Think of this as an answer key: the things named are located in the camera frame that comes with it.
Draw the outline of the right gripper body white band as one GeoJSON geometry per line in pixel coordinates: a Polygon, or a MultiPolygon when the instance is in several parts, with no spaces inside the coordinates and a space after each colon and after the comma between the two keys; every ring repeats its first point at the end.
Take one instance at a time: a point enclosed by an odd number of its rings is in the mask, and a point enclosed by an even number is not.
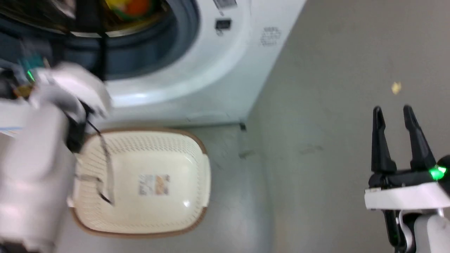
{"type": "Polygon", "coordinates": [[[436,168],[428,172],[431,182],[393,189],[368,188],[365,190],[365,207],[373,210],[426,210],[450,206],[449,155],[442,157],[436,168]]]}

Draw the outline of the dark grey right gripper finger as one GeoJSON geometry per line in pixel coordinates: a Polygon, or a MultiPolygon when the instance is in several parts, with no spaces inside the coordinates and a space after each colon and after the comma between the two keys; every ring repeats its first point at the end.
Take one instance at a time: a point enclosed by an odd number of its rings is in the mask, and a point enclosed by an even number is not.
{"type": "Polygon", "coordinates": [[[395,173],[396,163],[391,159],[385,136],[385,120],[381,107],[373,109],[371,171],[373,173],[395,173]]]}
{"type": "Polygon", "coordinates": [[[403,107],[405,127],[410,136],[412,159],[410,166],[413,171],[425,171],[436,165],[435,157],[429,147],[426,137],[410,105],[403,107]]]}

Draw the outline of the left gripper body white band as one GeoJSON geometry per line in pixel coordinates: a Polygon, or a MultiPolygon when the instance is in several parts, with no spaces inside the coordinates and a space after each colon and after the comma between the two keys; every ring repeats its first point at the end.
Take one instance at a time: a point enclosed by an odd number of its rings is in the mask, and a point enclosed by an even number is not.
{"type": "Polygon", "coordinates": [[[84,123],[111,109],[103,81],[78,64],[1,69],[1,123],[84,123]]]}

